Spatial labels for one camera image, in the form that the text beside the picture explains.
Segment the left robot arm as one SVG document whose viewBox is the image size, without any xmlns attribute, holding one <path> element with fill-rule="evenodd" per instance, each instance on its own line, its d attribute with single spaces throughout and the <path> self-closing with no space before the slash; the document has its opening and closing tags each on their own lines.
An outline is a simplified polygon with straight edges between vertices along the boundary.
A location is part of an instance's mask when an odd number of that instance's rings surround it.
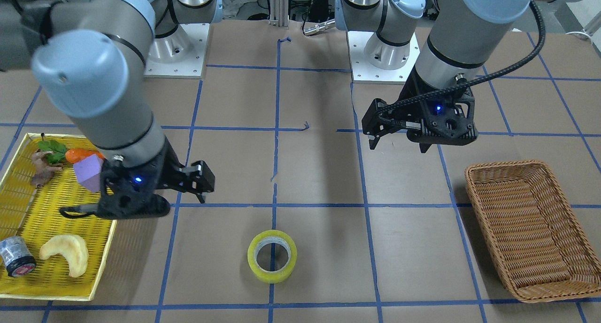
<svg viewBox="0 0 601 323">
<path fill-rule="evenodd" d="M 546 39 L 543 17 L 536 5 L 581 0 L 432 0 L 438 17 L 423 50 L 406 79 L 399 98 L 391 104 L 373 100 L 362 118 L 362 131 L 371 149 L 389 133 L 406 130 L 422 153 L 432 145 L 465 146 L 474 142 L 475 99 L 471 88 L 509 74 L 539 55 Z M 341 31 L 371 32 L 367 51 L 371 64 L 395 68 L 407 56 L 425 0 L 336 0 L 335 25 Z M 530 9 L 539 30 L 534 49 L 521 60 L 489 75 L 478 72 L 515 20 Z"/>
</svg>

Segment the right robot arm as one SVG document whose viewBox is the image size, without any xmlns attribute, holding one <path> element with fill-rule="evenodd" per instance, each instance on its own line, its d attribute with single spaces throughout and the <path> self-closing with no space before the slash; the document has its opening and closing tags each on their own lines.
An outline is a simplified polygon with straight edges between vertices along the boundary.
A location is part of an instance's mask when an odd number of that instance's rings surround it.
<svg viewBox="0 0 601 323">
<path fill-rule="evenodd" d="M 219 22 L 223 0 L 1 0 L 1 71 L 33 71 L 52 104 L 103 154 L 100 199 L 66 218 L 161 217 L 156 190 L 194 194 L 215 175 L 181 164 L 142 90 L 153 41 L 182 23 Z"/>
</svg>

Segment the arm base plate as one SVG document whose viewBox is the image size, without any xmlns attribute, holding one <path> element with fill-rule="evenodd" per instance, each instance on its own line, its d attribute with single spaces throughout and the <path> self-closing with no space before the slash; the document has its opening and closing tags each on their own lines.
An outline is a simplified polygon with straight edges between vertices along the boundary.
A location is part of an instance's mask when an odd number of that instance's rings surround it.
<svg viewBox="0 0 601 323">
<path fill-rule="evenodd" d="M 144 77 L 201 79 L 210 24 L 183 24 L 171 35 L 153 41 Z"/>
<path fill-rule="evenodd" d="M 355 84 L 404 84 L 420 53 L 415 34 L 408 44 L 391 46 L 375 32 L 349 31 L 347 43 Z"/>
</svg>

